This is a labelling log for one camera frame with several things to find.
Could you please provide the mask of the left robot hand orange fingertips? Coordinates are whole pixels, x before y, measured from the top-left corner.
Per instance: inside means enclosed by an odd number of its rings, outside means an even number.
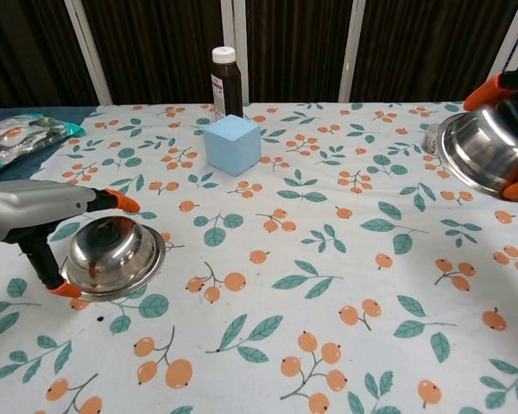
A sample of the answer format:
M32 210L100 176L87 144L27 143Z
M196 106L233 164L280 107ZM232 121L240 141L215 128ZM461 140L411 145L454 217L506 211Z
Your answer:
M137 213L141 207L136 200L112 189L50 180L0 181L0 242L20 247L50 293L79 298L81 290L60 275L48 236L66 219L112 209Z

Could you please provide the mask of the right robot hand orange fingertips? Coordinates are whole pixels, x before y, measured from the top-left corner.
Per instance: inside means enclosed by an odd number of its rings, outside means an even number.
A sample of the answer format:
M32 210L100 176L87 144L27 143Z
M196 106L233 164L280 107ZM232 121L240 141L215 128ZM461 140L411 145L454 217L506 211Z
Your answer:
M518 202L518 70L484 82L466 98L464 109L476 126L466 150L471 178Z

